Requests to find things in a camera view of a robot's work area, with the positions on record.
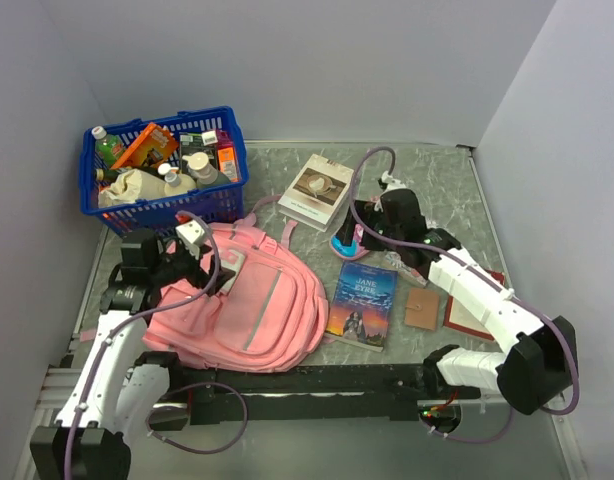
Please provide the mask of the pink blue pencil case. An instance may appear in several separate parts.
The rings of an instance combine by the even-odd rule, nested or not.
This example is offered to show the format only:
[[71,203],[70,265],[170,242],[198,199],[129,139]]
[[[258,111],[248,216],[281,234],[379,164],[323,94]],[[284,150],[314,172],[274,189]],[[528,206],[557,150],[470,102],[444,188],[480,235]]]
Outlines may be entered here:
[[352,242],[349,246],[343,245],[336,236],[332,236],[330,239],[330,248],[336,256],[344,261],[360,260],[369,253],[369,251],[361,245],[363,234],[363,228],[356,225],[354,227]]

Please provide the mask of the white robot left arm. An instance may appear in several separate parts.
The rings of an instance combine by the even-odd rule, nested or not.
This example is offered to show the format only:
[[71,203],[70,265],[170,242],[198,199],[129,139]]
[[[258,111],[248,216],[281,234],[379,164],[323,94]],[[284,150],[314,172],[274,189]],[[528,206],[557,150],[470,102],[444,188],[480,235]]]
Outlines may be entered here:
[[[131,444],[147,430],[159,401],[179,398],[185,387],[175,353],[138,351],[151,318],[213,294],[231,273],[218,258],[211,229],[200,220],[179,225],[174,238],[160,240],[150,229],[126,234],[121,260],[110,274],[99,304],[94,342],[66,403],[50,426],[36,428],[30,452],[41,479],[125,479]],[[161,290],[179,280],[199,294],[170,304]]]

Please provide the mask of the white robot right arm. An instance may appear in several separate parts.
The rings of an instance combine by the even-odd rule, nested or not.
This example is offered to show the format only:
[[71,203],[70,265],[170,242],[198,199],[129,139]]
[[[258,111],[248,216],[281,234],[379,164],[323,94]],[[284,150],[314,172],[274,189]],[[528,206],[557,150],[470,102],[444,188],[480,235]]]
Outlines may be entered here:
[[457,387],[489,390],[530,415],[570,389],[570,403],[559,412],[574,411],[580,400],[576,333],[566,318],[549,319],[523,303],[452,234],[429,227],[416,194],[406,187],[385,190],[375,202],[351,200],[336,237],[349,245],[356,229],[363,231],[364,248],[397,253],[462,304],[498,346],[478,352],[447,345],[429,354],[423,384],[431,396],[445,398]]

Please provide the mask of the pink student backpack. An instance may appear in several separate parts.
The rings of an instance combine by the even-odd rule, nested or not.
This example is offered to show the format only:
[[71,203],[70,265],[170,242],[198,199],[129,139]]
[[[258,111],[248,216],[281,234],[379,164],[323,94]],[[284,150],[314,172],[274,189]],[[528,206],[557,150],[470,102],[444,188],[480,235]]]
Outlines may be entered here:
[[249,214],[211,224],[221,265],[235,276],[212,296],[198,297],[187,280],[163,287],[165,309],[143,336],[149,349],[175,352],[195,369],[253,373],[285,372],[316,349],[329,304],[320,279],[289,249],[297,223],[287,221],[281,240],[255,223]]

